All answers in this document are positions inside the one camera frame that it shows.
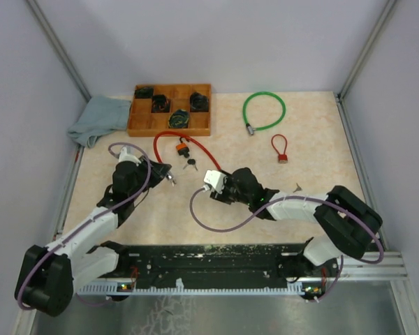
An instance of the wooden tray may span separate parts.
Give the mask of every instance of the wooden tray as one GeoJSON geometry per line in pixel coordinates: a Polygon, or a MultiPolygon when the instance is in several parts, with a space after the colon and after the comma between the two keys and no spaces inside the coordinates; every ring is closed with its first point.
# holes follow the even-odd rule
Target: wooden tray
{"type": "Polygon", "coordinates": [[[211,85],[210,84],[171,84],[171,85],[137,85],[153,87],[154,95],[164,94],[170,100],[169,112],[152,112],[152,99],[137,99],[133,95],[127,133],[131,137],[153,137],[161,131],[176,130],[190,136],[211,135],[211,85]],[[198,92],[208,97],[208,112],[191,112],[189,97],[198,92]],[[172,113],[182,109],[190,112],[188,128],[169,128],[168,120],[172,113]]]}

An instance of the gray cloth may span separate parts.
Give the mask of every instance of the gray cloth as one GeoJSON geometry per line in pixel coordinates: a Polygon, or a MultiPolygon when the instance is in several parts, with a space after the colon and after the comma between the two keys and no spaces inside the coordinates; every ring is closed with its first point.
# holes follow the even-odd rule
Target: gray cloth
{"type": "Polygon", "coordinates": [[[67,135],[82,146],[93,148],[100,136],[126,129],[130,106],[129,100],[94,96],[67,135]]]}

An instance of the key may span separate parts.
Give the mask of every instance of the key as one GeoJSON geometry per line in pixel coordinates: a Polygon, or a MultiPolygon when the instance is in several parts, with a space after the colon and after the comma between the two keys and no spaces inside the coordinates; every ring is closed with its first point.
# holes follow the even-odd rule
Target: key
{"type": "Polygon", "coordinates": [[[186,167],[187,167],[188,165],[192,165],[192,166],[194,166],[194,168],[196,169],[196,171],[198,171],[198,170],[197,170],[197,167],[196,167],[196,160],[195,160],[194,158],[190,158],[190,159],[186,162],[186,165],[183,167],[183,170],[184,170],[184,169],[186,169],[186,167]]]}

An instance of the green coiled cable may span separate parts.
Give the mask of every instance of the green coiled cable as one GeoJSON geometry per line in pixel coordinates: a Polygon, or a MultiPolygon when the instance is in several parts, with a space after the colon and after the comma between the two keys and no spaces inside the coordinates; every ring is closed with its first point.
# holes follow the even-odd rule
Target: green coiled cable
{"type": "Polygon", "coordinates": [[[283,102],[283,100],[280,97],[278,97],[276,94],[274,94],[272,92],[266,92],[266,91],[261,91],[261,92],[256,92],[254,94],[251,94],[245,100],[244,107],[242,108],[242,116],[244,117],[244,123],[245,123],[245,126],[247,127],[247,131],[249,132],[250,135],[254,135],[255,131],[264,131],[265,129],[269,129],[271,127],[276,126],[279,122],[282,121],[282,119],[284,118],[285,115],[286,115],[286,104],[283,102]],[[277,99],[279,101],[279,103],[281,103],[281,106],[282,106],[282,113],[281,113],[281,116],[279,117],[279,119],[277,119],[275,122],[273,122],[272,124],[269,124],[267,126],[253,128],[250,125],[249,120],[247,119],[247,105],[248,105],[249,101],[252,98],[254,98],[255,96],[272,96],[273,98],[277,99]]]}

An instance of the marble table surface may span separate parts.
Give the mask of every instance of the marble table surface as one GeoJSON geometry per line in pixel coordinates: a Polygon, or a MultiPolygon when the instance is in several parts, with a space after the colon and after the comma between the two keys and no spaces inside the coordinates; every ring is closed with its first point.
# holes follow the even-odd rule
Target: marble table surface
{"type": "MultiPolygon", "coordinates": [[[[249,136],[242,122],[242,105],[249,94],[213,94],[212,134],[197,137],[216,157],[222,169],[232,172],[248,167],[268,188],[292,193],[297,184],[303,194],[326,193],[344,185],[363,199],[351,152],[332,92],[277,93],[286,103],[284,120],[274,128],[249,136]],[[281,133],[288,139],[288,163],[278,164],[271,137],[281,133]]],[[[248,118],[252,126],[264,126],[277,119],[280,104],[269,96],[250,101],[248,118]]],[[[112,182],[117,160],[107,151],[113,142],[130,142],[142,147],[155,160],[152,137],[129,137],[117,131],[102,137],[93,149],[85,149],[64,226],[68,232],[80,223],[102,198],[112,182]]],[[[195,145],[191,155],[197,161],[183,169],[186,160],[177,155],[178,137],[162,137],[159,151],[172,165],[177,185],[164,181],[152,189],[130,218],[104,240],[120,244],[264,244],[300,243],[323,234],[320,226],[303,221],[263,221],[253,219],[230,233],[202,229],[189,213],[189,198],[203,184],[207,170],[215,170],[211,160],[195,145]]],[[[243,204],[223,204],[200,194],[195,212],[207,225],[228,228],[246,219],[250,212],[243,204]]]]}

